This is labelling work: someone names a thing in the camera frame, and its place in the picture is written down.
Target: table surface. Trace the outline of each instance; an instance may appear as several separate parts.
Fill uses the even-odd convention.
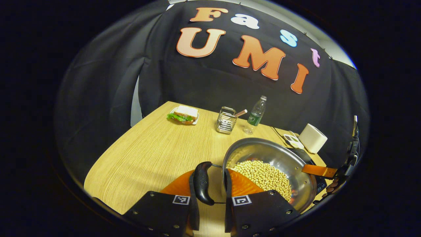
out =
[[[236,141],[258,137],[285,147],[274,128],[259,124],[252,135],[243,132],[247,121],[238,119],[231,134],[216,131],[218,113],[199,110],[196,125],[167,120],[178,103],[166,102],[115,141],[89,171],[85,190],[120,214],[124,214],[147,191],[160,191],[183,173],[205,161],[222,165],[228,148]],[[280,134],[289,132],[276,129]],[[317,154],[308,153],[316,165],[326,166]],[[225,202],[221,193],[221,169],[210,168],[209,195]],[[316,196],[320,200],[325,193]],[[225,204],[208,206],[200,201],[200,231],[195,236],[230,236],[224,232]]]

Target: pink letter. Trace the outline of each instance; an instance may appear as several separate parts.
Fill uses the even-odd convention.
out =
[[[313,51],[313,63],[316,65],[316,67],[320,67],[319,62],[317,62],[317,59],[320,59],[320,56],[317,53],[317,50],[315,50],[314,48],[311,48],[311,50]]]

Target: wire basket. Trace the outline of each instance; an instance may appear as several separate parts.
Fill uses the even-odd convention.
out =
[[[216,121],[216,130],[218,132],[230,134],[234,129],[237,117],[235,117],[235,110],[223,106],[219,111],[218,120]]]

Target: black pan handle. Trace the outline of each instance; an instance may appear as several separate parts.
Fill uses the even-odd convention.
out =
[[[201,202],[213,206],[215,201],[209,196],[209,176],[208,169],[212,166],[212,163],[202,162],[196,166],[195,172],[193,173],[193,186],[197,199]]]

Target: bread slice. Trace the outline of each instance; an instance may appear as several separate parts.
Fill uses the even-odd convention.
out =
[[[199,116],[199,111],[195,108],[189,107],[189,106],[184,106],[184,105],[180,105],[176,111],[174,111],[174,114],[178,115],[178,116],[191,116],[193,118],[193,121],[184,121],[184,124],[192,124],[197,117]]]

